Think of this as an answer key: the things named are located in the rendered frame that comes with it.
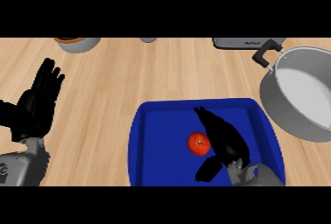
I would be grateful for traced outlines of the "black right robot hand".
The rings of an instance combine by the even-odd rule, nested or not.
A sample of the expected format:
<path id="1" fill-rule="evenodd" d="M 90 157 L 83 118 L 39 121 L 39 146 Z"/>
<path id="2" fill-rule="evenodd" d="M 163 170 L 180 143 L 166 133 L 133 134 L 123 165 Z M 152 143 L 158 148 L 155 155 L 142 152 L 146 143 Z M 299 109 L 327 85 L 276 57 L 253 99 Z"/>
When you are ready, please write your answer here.
<path id="1" fill-rule="evenodd" d="M 201 164 L 195 180 L 210 182 L 222 168 L 229 167 L 232 163 L 240 169 L 248 166 L 251 162 L 250 149 L 240 131 L 229 122 L 204 107 L 195 108 L 194 112 L 198 115 L 214 152 L 214 155 Z"/>

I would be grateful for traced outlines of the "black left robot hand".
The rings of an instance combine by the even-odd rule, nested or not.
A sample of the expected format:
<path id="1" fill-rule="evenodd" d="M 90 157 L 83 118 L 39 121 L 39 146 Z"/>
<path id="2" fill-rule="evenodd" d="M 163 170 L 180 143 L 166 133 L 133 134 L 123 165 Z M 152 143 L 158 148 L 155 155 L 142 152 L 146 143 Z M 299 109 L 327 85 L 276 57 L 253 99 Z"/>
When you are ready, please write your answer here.
<path id="1" fill-rule="evenodd" d="M 0 126 L 10 129 L 12 141 L 30 137 L 43 138 L 50 131 L 59 90 L 65 75 L 56 62 L 46 58 L 36 73 L 31 88 L 22 93 L 18 103 L 0 100 Z"/>

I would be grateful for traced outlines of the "red tomato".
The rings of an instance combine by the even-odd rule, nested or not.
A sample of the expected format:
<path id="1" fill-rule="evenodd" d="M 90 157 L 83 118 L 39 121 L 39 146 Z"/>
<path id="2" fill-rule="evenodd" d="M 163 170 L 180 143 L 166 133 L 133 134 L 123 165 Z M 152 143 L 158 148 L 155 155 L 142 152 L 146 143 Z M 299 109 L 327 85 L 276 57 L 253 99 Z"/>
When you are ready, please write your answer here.
<path id="1" fill-rule="evenodd" d="M 191 153 L 195 156 L 206 156 L 210 148 L 211 143 L 207 135 L 201 132 L 192 132 L 188 137 L 188 148 Z"/>

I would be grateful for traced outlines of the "blue tray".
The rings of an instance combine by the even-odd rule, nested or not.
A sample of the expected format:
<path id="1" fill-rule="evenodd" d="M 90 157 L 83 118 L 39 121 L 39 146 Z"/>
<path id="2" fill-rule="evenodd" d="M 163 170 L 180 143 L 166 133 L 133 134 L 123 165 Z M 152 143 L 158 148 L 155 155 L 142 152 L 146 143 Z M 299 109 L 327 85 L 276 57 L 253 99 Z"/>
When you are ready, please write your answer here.
<path id="1" fill-rule="evenodd" d="M 148 101 L 141 104 L 129 134 L 129 182 L 133 186 L 229 186 L 228 171 L 198 182 L 195 173 L 207 157 L 188 148 L 192 132 L 204 127 L 194 109 L 206 107 L 238 129 L 251 161 L 265 164 L 285 179 L 282 152 L 272 124 L 250 98 Z"/>

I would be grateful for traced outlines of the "grey metal pot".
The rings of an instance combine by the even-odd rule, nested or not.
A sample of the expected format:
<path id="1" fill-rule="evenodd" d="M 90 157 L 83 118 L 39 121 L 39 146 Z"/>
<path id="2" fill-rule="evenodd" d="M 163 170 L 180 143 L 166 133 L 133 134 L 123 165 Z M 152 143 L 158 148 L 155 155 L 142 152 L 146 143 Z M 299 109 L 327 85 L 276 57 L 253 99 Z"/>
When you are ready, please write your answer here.
<path id="1" fill-rule="evenodd" d="M 260 84 L 263 108 L 294 137 L 331 141 L 331 51 L 299 46 L 287 51 L 269 39 L 254 62 L 269 69 Z"/>

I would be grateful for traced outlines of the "grey bowl with orange rim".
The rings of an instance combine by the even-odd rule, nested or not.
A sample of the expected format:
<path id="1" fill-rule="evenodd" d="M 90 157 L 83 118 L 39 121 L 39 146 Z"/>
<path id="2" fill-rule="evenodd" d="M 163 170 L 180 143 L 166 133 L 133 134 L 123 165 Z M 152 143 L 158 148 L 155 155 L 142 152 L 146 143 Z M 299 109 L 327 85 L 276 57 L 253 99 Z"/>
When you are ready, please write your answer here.
<path id="1" fill-rule="evenodd" d="M 101 38 L 55 38 L 55 41 L 68 53 L 87 52 L 101 41 Z"/>

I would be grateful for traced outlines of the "grey flat appliance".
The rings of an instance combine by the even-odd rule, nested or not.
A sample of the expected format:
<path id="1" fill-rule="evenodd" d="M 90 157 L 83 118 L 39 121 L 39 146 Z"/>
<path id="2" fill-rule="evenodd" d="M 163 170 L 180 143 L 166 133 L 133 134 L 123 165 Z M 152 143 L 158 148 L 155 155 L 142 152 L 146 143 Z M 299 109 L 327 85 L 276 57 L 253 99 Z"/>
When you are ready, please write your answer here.
<path id="1" fill-rule="evenodd" d="M 217 49 L 248 50 L 259 49 L 269 38 L 213 38 L 213 46 Z"/>

